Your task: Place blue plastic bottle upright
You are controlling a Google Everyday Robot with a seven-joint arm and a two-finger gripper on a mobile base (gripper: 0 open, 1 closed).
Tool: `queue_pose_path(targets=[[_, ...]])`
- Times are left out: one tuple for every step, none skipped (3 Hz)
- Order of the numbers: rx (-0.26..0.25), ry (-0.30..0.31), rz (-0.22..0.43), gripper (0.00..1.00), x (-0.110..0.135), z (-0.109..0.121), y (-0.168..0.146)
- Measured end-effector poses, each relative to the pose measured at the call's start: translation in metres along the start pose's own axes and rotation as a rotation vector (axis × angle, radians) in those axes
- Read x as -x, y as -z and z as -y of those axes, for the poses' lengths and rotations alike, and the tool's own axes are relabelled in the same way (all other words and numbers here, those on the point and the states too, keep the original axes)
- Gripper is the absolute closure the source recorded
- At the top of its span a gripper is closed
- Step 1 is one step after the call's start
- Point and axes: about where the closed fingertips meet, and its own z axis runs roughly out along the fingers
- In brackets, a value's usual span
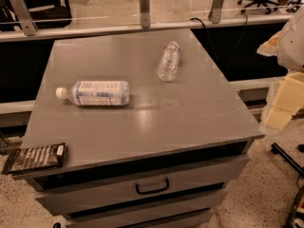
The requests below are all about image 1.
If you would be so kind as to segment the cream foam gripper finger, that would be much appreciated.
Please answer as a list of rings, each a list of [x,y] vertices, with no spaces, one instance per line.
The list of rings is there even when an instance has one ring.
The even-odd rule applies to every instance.
[[[262,113],[262,125],[271,131],[281,131],[304,106],[304,73],[289,72],[271,85]]]

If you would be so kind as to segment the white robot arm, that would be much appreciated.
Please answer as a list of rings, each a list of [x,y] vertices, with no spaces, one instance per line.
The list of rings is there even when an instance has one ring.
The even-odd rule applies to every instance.
[[[263,56],[275,56],[288,69],[282,80],[269,87],[259,130],[266,135],[281,131],[304,106],[304,7],[268,41],[257,49]]]

